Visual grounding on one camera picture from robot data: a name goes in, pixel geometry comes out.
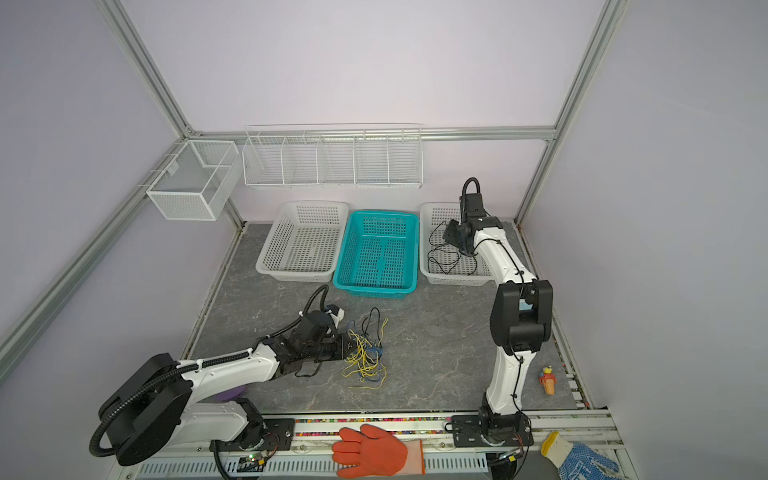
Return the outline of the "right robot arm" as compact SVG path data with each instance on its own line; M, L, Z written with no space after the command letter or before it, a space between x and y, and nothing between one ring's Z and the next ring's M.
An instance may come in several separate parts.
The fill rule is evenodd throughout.
M502 222L486 211L477 178L464 182L459 209L460 218L448 223L443 238L462 255L481 258L496 285L489 318L496 346L491 381L477 414L478 425L459 432L487 446L525 449L533 439L521 397L530 365L551 337L553 287L518 258Z

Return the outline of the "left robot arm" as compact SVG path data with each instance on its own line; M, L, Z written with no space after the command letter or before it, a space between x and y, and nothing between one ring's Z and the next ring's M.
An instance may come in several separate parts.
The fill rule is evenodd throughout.
M287 326L246 349L210 358L147 360L98 411L88 450L121 466L140 464L169 446L208 444L214 454L260 451L267 457L291 447L293 425L267 420L249 399L214 397L255 383L298 376L308 362L323 365L350 356L352 342L339 325L342 308L329 304L328 285L316 289Z

